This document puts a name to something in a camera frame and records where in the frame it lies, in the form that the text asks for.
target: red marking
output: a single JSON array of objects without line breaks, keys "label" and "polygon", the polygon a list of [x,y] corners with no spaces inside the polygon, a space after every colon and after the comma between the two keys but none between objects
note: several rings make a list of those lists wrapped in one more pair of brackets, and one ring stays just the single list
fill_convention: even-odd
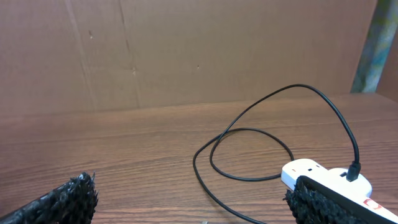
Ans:
[{"label": "red marking", "polygon": [[381,205],[379,205],[378,203],[376,203],[374,200],[372,200],[370,198],[366,199],[363,203],[365,203],[365,205],[367,205],[375,210],[382,208]]}]

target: power cord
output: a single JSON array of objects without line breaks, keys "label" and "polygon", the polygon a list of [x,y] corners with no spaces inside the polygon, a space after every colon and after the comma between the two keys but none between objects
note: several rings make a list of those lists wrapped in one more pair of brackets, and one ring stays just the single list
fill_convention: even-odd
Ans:
[{"label": "power cord", "polygon": [[218,198],[212,194],[212,192],[209,190],[209,188],[207,188],[207,186],[205,185],[205,183],[203,182],[203,180],[200,177],[200,174],[198,172],[197,169],[197,165],[196,165],[196,160],[198,155],[205,149],[207,148],[211,143],[215,142],[215,144],[213,145],[213,148],[211,149],[210,152],[210,164],[211,166],[214,168],[215,171],[217,171],[219,174],[228,177],[230,179],[234,179],[234,180],[241,180],[241,181],[248,181],[248,182],[255,182],[255,181],[264,181],[264,180],[272,180],[272,179],[276,179],[280,177],[280,174],[276,174],[276,175],[272,175],[272,176],[268,176],[268,177],[261,177],[261,178],[247,178],[247,177],[236,177],[234,175],[231,174],[227,174],[225,172],[223,172],[222,170],[220,170],[213,162],[213,154],[214,151],[216,150],[218,144],[220,143],[220,141],[226,137],[225,135],[228,133],[232,133],[235,131],[257,131],[259,133],[265,134],[269,137],[271,137],[272,139],[274,139],[275,141],[277,141],[289,154],[290,159],[293,161],[294,160],[294,156],[292,151],[286,146],[286,144],[284,144],[280,139],[278,139],[277,137],[263,131],[260,129],[256,129],[256,128],[236,128],[236,129],[230,129],[232,127],[232,125],[234,125],[235,122],[237,122],[237,120],[242,117],[248,110],[250,110],[252,107],[256,106],[257,104],[259,104],[260,102],[264,101],[265,99],[281,92],[284,90],[287,90],[289,88],[293,88],[293,87],[302,87],[302,88],[307,88],[309,90],[314,91],[315,93],[317,93],[320,97],[322,97],[327,103],[328,105],[332,108],[332,110],[336,113],[337,117],[339,118],[339,120],[341,121],[341,123],[343,124],[343,127],[345,128],[349,138],[351,139],[351,142],[353,144],[353,148],[354,148],[354,161],[352,162],[352,164],[349,166],[348,169],[348,173],[347,173],[347,180],[349,181],[354,181],[358,178],[359,172],[361,170],[361,164],[359,163],[359,149],[358,149],[358,144],[356,143],[354,134],[352,133],[352,131],[350,130],[346,120],[344,119],[343,115],[340,113],[340,111],[337,109],[337,107],[325,96],[325,94],[323,94],[321,91],[317,90],[316,88],[309,86],[309,85],[304,85],[304,84],[294,84],[294,85],[289,85],[286,87],[283,87],[271,94],[268,94],[267,96],[261,98],[260,100],[256,101],[255,103],[253,103],[251,106],[249,106],[248,108],[246,108],[241,114],[239,114],[238,117],[236,117],[231,124],[229,124],[229,126],[219,135],[217,135],[216,137],[214,137],[212,140],[208,141],[204,146],[202,146],[193,156],[193,170],[195,171],[195,174],[199,180],[199,183],[201,184],[201,186],[203,187],[203,189],[205,189],[206,193],[215,201],[217,202],[217,204],[219,204],[221,207],[223,207],[225,210],[229,211],[230,213],[232,213],[233,215],[236,215],[239,218],[242,218],[243,220],[246,220],[248,222],[251,223],[255,223],[255,224],[266,224],[260,221],[257,221],[255,219],[252,219],[250,217],[247,217],[235,210],[233,210],[232,208],[229,208],[227,205],[225,205],[222,201],[218,200]]}]

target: tabletop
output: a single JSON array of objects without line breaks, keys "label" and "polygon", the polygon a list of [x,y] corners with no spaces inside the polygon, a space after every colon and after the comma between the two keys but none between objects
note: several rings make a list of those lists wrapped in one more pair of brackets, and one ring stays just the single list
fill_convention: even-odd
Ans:
[{"label": "tabletop", "polygon": [[[372,199],[398,214],[398,104],[376,94],[330,97],[359,145]],[[93,223],[246,223],[204,192],[194,153],[252,102],[212,103],[101,113],[0,118],[0,216],[81,172],[96,172]],[[327,169],[348,167],[353,149],[341,123],[319,97],[265,101],[236,127],[261,128]],[[240,182],[216,173],[210,148],[198,170],[225,204],[266,223],[294,223],[280,179]],[[275,141],[243,131],[225,139],[215,164],[243,177],[281,171],[289,156]]]}]

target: brown wall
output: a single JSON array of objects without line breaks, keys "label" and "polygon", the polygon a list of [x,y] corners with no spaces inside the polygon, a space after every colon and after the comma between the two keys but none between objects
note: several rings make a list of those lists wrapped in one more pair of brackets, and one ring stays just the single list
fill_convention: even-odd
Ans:
[{"label": "brown wall", "polygon": [[375,3],[2,0],[0,115],[348,93]]},{"label": "brown wall", "polygon": [[395,34],[383,73],[377,85],[377,93],[398,102],[398,32]]}]

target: white object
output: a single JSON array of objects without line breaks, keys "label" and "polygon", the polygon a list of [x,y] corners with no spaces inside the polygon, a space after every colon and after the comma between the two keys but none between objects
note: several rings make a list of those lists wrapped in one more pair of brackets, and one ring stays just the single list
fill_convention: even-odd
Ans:
[{"label": "white object", "polygon": [[297,159],[283,166],[282,181],[294,190],[297,178],[305,175],[369,211],[398,223],[396,215],[369,198],[372,194],[369,181],[360,174],[358,179],[350,182],[345,176],[347,171],[344,168],[327,170],[311,159]]}]

